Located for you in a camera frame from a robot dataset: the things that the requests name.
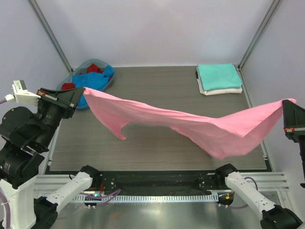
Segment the pink t shirt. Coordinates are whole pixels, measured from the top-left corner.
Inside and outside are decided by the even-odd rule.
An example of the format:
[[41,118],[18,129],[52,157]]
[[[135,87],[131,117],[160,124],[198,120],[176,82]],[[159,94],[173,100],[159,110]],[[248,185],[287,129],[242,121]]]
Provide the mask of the pink t shirt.
[[161,109],[91,88],[85,88],[83,95],[95,117],[122,140],[126,139],[122,128],[129,123],[168,126],[218,159],[251,152],[283,115],[283,100],[211,118]]

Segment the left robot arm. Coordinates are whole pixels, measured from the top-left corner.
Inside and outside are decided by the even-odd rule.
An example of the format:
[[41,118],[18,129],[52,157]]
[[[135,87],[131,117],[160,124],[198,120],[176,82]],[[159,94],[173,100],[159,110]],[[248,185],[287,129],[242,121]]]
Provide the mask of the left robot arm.
[[0,199],[4,208],[4,229],[49,229],[61,210],[79,193],[96,188],[100,172],[83,166],[77,175],[50,195],[34,197],[34,188],[43,153],[62,119],[71,118],[84,88],[52,91],[41,88],[25,93],[37,112],[24,106],[10,109],[2,118],[0,135],[5,145],[0,151]]

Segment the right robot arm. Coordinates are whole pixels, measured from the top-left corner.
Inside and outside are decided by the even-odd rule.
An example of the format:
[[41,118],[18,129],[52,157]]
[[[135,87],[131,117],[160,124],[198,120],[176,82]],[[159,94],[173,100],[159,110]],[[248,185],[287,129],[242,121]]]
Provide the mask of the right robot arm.
[[[296,104],[295,99],[283,99],[277,102],[257,106],[262,111],[252,126],[240,132],[240,136],[251,143],[260,143],[269,134],[280,117],[283,118],[283,131],[287,139],[299,145],[301,161],[305,160],[305,110]],[[303,229],[305,222],[291,209],[276,204],[263,195],[257,182],[248,182],[232,164],[226,164],[215,171],[216,183],[237,194],[257,215],[263,229]]]

